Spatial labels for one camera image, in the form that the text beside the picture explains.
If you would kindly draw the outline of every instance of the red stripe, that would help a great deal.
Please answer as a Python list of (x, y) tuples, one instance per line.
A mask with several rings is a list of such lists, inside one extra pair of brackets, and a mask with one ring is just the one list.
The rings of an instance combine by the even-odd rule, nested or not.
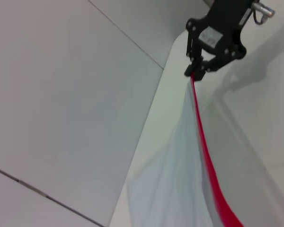
[(202, 122), (200, 118), (200, 113), (199, 113), (198, 100), (197, 100), (197, 96), (195, 93), (194, 74), (191, 75), (191, 86), (193, 89), (193, 95), (194, 95), (194, 101), (195, 101), (195, 112), (196, 112), (198, 131), (200, 135), (204, 161), (205, 161), (207, 173), (209, 175), (209, 181), (212, 187), (213, 198), (214, 198), (216, 209), (225, 227), (242, 227), (243, 225), (238, 220), (236, 215), (232, 212), (232, 210), (230, 209), (229, 205), (227, 204), (222, 194), (222, 191), (219, 186), (218, 178), (217, 178), (212, 160), (208, 152), (206, 139), (205, 139)]

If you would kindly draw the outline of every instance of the white label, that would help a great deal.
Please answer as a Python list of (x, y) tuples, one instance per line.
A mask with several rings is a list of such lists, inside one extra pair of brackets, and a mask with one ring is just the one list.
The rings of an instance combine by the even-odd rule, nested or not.
[(246, 10), (246, 12), (245, 12), (244, 16), (242, 17), (242, 19), (241, 19), (239, 25), (243, 25), (243, 24), (245, 23), (245, 21), (246, 21), (248, 15), (249, 15), (249, 13), (250, 13), (250, 11), (251, 11), (251, 8), (248, 8), (248, 9)]
[(212, 48), (215, 48), (218, 41), (222, 38), (222, 34), (212, 27), (207, 27), (200, 33), (199, 40), (203, 41), (205, 44), (209, 45)]

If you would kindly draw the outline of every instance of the black bracket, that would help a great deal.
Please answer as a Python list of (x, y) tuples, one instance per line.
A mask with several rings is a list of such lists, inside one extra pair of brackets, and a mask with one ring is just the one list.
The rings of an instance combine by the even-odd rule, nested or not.
[[(255, 0), (215, 0), (205, 17), (187, 21), (186, 55), (192, 63), (185, 71), (186, 76), (194, 72), (195, 81), (201, 80), (206, 72), (217, 71), (246, 55), (240, 34), (253, 12), (253, 2)], [(203, 61), (202, 50), (213, 54), (214, 58)]]

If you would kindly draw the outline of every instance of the white table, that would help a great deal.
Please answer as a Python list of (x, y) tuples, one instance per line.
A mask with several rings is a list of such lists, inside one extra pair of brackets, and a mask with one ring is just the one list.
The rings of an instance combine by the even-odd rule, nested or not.
[[(263, 2), (276, 15), (263, 26), (248, 21), (241, 35), (247, 56), (196, 85), (224, 196), (244, 224), (258, 226), (267, 224), (259, 219), (267, 215), (270, 224), (284, 225), (284, 0)], [(170, 51), (110, 227), (132, 226), (127, 184), (168, 141), (179, 120), (188, 83), (186, 41), (184, 32)], [(238, 190), (241, 196), (234, 200)]]

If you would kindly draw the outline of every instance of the red fabric edge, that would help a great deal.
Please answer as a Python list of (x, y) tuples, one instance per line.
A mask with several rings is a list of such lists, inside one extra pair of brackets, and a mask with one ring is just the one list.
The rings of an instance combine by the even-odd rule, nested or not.
[(243, 225), (241, 224), (239, 219), (236, 217), (236, 215), (232, 212), (232, 210), (230, 209), (229, 205), (227, 204), (222, 194), (222, 191), (219, 186), (218, 178), (217, 178), (212, 160), (208, 152), (206, 139), (205, 139), (205, 135), (204, 135), (203, 127), (202, 127), (201, 117), (199, 113), (198, 101), (197, 101), (197, 97), (195, 93), (194, 74), (191, 75), (191, 86), (193, 89), (193, 96), (194, 96), (194, 101), (195, 101), (195, 113), (196, 113), (198, 132), (199, 132), (203, 156), (204, 156), (204, 162), (205, 162), (206, 170), (209, 176), (209, 181), (211, 184), (216, 209), (225, 227), (242, 227)]

